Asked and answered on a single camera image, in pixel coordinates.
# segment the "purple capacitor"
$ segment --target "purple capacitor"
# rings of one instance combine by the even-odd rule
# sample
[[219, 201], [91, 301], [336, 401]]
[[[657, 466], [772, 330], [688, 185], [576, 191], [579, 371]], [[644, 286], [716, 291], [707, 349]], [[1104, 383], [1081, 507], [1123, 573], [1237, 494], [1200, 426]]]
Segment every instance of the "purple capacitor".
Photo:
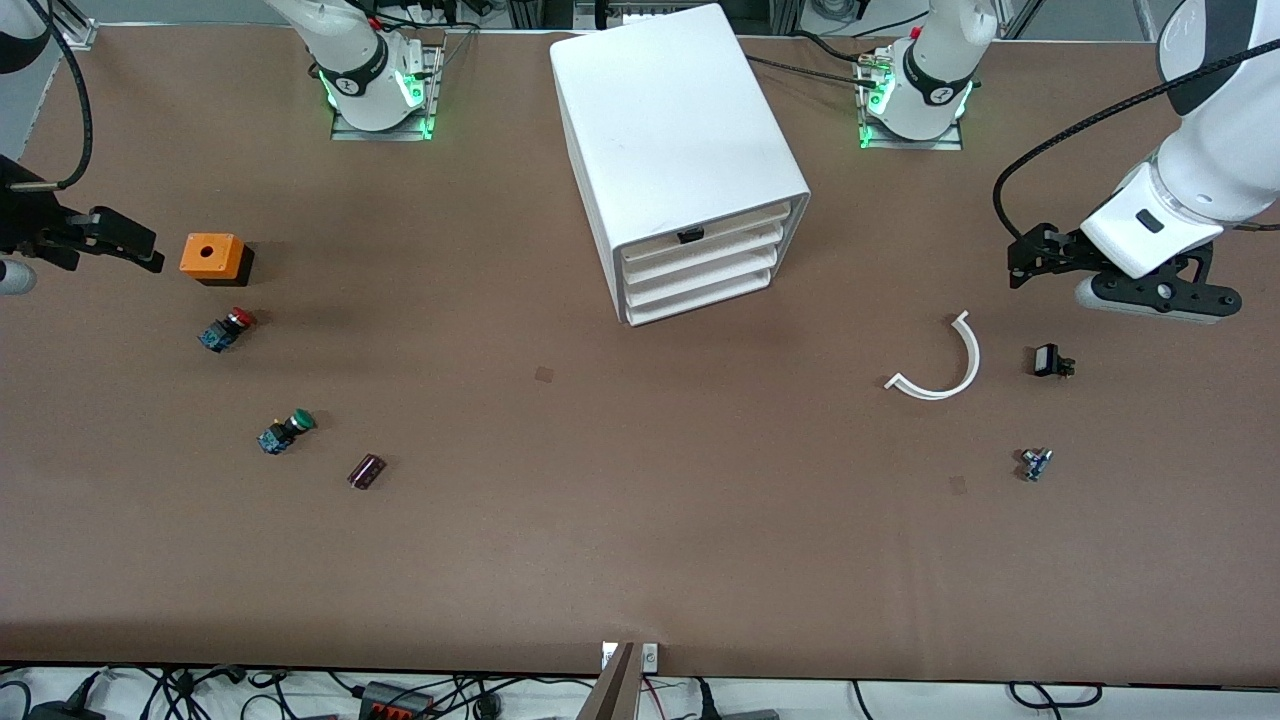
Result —
[[381, 457], [376, 455], [366, 455], [365, 459], [360, 461], [360, 465], [356, 465], [356, 469], [351, 471], [351, 475], [347, 477], [347, 482], [356, 489], [369, 489], [369, 486], [374, 484], [374, 478], [376, 478], [385, 466], [387, 461]]

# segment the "electronic component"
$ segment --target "electronic component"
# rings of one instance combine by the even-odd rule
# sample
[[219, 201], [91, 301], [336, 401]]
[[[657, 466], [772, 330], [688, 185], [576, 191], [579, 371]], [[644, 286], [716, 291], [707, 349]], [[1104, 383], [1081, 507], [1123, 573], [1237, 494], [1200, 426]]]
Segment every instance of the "electronic component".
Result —
[[1053, 451], [1046, 447], [1042, 447], [1038, 451], [1024, 450], [1023, 462], [1027, 462], [1027, 473], [1025, 473], [1027, 480], [1032, 483], [1038, 482], [1041, 474], [1043, 474], [1044, 469], [1048, 468], [1048, 461], [1052, 459], [1053, 459]]
[[276, 420], [262, 430], [262, 434], [257, 436], [257, 445], [268, 455], [279, 455], [288, 450], [298, 436], [314, 430], [315, 427], [316, 420], [311, 413], [298, 407], [287, 420]]
[[1075, 360], [1062, 357], [1057, 352], [1057, 346], [1052, 342], [1036, 348], [1036, 377], [1047, 378], [1061, 375], [1070, 378], [1075, 374]]
[[369, 683], [360, 697], [360, 720], [413, 720], [426, 716], [435, 706], [429, 694], [397, 688], [385, 683]]
[[387, 461], [376, 455], [366, 455], [360, 465], [347, 475], [347, 482], [356, 489], [369, 489], [381, 471], [387, 469]]
[[195, 232], [187, 236], [178, 269], [200, 284], [244, 287], [253, 250], [230, 233]]
[[205, 332], [200, 333], [200, 343], [214, 352], [221, 352], [230, 347], [241, 333], [255, 323], [257, 320], [252, 313], [232, 307], [232, 311], [227, 314], [227, 319], [214, 320], [212, 324], [205, 328]]

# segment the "white curved plastic piece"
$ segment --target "white curved plastic piece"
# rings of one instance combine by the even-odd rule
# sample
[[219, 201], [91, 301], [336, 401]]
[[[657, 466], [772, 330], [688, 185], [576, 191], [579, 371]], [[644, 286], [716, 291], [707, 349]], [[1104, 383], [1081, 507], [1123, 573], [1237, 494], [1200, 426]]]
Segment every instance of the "white curved plastic piece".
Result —
[[951, 327], [960, 333], [960, 338], [964, 340], [964, 346], [969, 350], [969, 369], [965, 370], [964, 379], [960, 380], [960, 384], [951, 389], [924, 389], [904, 378], [902, 373], [896, 373], [887, 383], [884, 383], [884, 389], [897, 387], [897, 389], [919, 400], [946, 400], [969, 387], [969, 384], [973, 383], [973, 379], [978, 377], [978, 361], [982, 356], [978, 352], [978, 337], [973, 334], [973, 328], [964, 322], [968, 316], [969, 311], [965, 310], [960, 313], [960, 316], [956, 318], [955, 322], [951, 323]]

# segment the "brown table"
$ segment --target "brown table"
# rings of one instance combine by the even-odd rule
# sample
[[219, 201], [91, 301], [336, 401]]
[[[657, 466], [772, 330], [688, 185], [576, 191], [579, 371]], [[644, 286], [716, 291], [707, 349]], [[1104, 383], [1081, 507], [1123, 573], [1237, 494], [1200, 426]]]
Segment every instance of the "brown table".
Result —
[[[813, 188], [791, 252], [767, 291], [630, 329], [557, 38], [472, 40], [436, 140], [404, 145], [328, 141], [287, 29], [102, 32], [64, 202], [148, 224], [170, 265], [40, 268], [0, 304], [0, 657], [589, 673], [634, 638], [667, 674], [1277, 680], [1275, 238], [1220, 243], [1245, 307], [1217, 327], [1006, 287], [991, 181], [1152, 83], [1149, 46], [992, 49], [963, 152], [859, 150], [846, 87], [759, 69]], [[1151, 102], [1052, 150], [1011, 214], [1074, 227], [1174, 124]], [[60, 177], [78, 127], [64, 72], [24, 163]], [[192, 231], [253, 243], [253, 283], [178, 273]], [[269, 323], [200, 347], [233, 304]], [[964, 309], [972, 388], [881, 387], [954, 383]], [[1044, 342], [1078, 377], [1027, 374]], [[265, 456], [296, 406], [320, 429]], [[365, 452], [390, 468], [357, 492]]]

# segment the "orange push button housing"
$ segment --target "orange push button housing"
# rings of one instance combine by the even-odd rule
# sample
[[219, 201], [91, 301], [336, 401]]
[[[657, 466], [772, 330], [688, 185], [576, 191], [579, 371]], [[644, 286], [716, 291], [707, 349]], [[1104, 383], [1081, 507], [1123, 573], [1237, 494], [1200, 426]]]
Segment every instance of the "orange push button housing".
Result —
[[187, 236], [178, 268], [202, 284], [244, 287], [253, 250], [230, 233], [196, 232]]

